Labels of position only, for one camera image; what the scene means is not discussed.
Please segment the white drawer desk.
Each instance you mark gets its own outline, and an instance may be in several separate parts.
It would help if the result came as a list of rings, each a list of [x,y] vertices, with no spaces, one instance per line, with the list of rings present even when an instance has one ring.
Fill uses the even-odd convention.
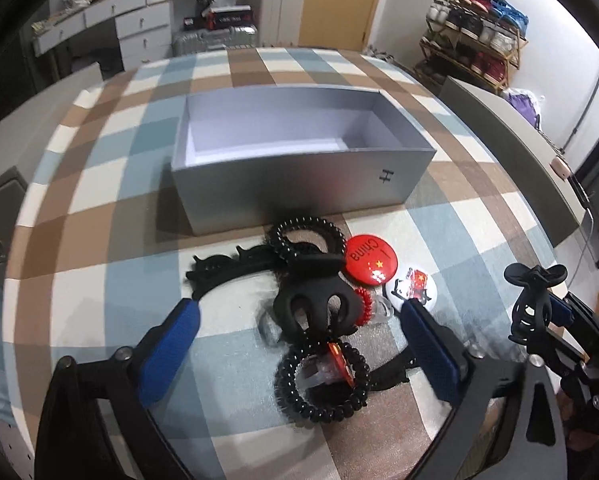
[[[172,55],[172,0],[100,0],[61,18],[32,40],[38,58],[60,46],[84,53],[111,49],[123,70]]]

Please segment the wooden door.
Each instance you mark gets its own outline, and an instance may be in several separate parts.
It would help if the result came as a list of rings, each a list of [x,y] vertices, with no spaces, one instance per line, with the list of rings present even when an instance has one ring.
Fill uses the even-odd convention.
[[[379,0],[305,0],[298,44],[362,51]]]

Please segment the large black claw clip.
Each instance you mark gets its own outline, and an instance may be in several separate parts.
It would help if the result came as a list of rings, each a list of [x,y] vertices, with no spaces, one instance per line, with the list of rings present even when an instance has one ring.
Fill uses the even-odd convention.
[[[339,272],[341,255],[300,255],[289,264],[274,301],[275,318],[287,340],[298,342],[305,333],[318,337],[354,333],[363,301]]]

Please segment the wooden shoe rack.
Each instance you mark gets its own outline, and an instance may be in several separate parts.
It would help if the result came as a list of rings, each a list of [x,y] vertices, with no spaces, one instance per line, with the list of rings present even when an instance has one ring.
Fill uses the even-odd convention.
[[[453,77],[495,94],[506,92],[520,69],[528,23],[505,0],[432,0],[414,75],[435,91]]]

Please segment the silver aluminium suitcase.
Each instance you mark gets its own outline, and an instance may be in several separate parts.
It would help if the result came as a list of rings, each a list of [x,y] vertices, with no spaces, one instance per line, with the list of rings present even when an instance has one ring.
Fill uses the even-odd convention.
[[[178,58],[200,52],[249,49],[256,46],[257,39],[258,30],[255,26],[177,32],[173,39],[172,55]]]

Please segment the small pink white device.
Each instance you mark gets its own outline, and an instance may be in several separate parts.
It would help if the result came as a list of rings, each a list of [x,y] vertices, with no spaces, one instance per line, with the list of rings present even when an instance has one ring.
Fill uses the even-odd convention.
[[[571,167],[565,160],[560,156],[555,156],[550,162],[550,167],[555,174],[562,180],[567,180],[572,175]]]

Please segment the silver grey open box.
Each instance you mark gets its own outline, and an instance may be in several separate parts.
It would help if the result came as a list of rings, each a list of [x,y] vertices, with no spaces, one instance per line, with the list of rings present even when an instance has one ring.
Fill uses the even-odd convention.
[[[383,90],[247,86],[187,96],[170,168],[206,235],[400,205],[435,153]]]

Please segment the white upright suitcase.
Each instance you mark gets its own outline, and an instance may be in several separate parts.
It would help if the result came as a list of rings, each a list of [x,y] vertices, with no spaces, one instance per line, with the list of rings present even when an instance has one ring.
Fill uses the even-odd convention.
[[[305,0],[245,0],[253,11],[260,47],[297,47]]]

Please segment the grey right side cabinet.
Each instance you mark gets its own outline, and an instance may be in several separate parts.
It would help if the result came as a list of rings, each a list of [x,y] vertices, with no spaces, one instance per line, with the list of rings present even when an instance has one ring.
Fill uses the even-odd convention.
[[[550,162],[559,155],[508,101],[452,77],[446,79],[439,98],[499,160],[552,246],[579,229],[590,205],[588,196],[573,172],[567,180],[555,174]]]

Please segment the white and red pin badge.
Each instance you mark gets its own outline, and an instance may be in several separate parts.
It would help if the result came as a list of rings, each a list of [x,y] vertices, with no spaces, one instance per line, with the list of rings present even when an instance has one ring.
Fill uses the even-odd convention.
[[[383,285],[383,295],[399,310],[407,299],[417,299],[422,306],[432,308],[437,299],[437,286],[431,275],[407,266]]]

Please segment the red China pin badge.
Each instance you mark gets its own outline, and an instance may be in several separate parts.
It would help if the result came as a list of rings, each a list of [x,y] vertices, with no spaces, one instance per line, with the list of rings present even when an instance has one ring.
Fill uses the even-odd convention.
[[[383,238],[359,234],[347,240],[344,272],[354,282],[368,286],[383,285],[397,270],[396,252]]]

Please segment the purple bag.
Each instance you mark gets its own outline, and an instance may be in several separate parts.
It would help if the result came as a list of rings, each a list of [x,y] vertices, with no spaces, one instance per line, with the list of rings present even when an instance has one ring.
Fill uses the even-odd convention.
[[[540,115],[534,106],[533,100],[527,93],[509,90],[505,94],[505,99],[529,124],[535,129],[539,128]]]

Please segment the plaid checkered tablecloth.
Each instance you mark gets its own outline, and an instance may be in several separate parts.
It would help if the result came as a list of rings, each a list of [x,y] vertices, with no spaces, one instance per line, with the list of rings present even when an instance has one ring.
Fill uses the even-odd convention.
[[[28,102],[42,158],[15,223],[4,282],[4,351],[13,417],[36,444],[57,362],[101,361],[130,346],[210,271],[202,325],[155,420],[200,479],[403,479],[446,416],[422,374],[374,393],[340,424],[291,422],[272,381],[282,344],[265,313],[288,266],[255,228],[196,236],[170,179],[188,96],[220,89],[370,89],[435,148],[406,203],[338,214],[345,236],[374,234],[429,275],[434,314],[460,338],[514,354],[507,264],[554,250],[495,156],[421,84],[376,58],[251,49],[161,61],[103,84],[62,81]]]

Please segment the grey left bedside cabinet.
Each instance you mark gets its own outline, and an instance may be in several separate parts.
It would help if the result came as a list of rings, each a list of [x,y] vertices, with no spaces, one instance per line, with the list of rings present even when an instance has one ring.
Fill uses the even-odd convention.
[[[0,121],[0,286],[15,221],[42,153],[80,91],[101,81],[100,65],[92,63],[36,94]]]

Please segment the black cat hair clip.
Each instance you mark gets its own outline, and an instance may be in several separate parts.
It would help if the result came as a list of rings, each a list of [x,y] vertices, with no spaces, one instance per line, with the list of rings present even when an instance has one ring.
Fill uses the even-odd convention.
[[[369,390],[385,391],[409,382],[409,372],[419,367],[417,358],[410,347],[401,350],[397,356],[371,370],[369,374]]]
[[[261,244],[248,249],[237,246],[234,255],[217,254],[206,258],[194,256],[186,279],[192,287],[192,299],[199,301],[214,288],[237,278],[265,271],[279,271],[282,267],[282,260],[269,245]]]

